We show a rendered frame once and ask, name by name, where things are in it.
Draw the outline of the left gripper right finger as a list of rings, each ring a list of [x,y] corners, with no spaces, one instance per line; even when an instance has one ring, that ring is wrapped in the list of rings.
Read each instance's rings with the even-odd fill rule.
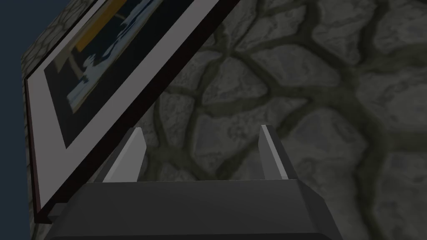
[[[292,162],[272,125],[261,125],[258,150],[265,179],[298,179]]]

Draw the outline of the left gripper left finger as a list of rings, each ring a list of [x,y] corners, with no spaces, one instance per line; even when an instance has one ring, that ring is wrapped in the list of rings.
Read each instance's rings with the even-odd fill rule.
[[[107,159],[94,182],[137,182],[146,148],[142,128],[130,128]]]

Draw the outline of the dark framed wall picture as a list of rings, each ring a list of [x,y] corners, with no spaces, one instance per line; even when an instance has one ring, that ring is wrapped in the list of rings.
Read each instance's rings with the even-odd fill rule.
[[[36,223],[51,223],[239,1],[94,1],[24,81]]]

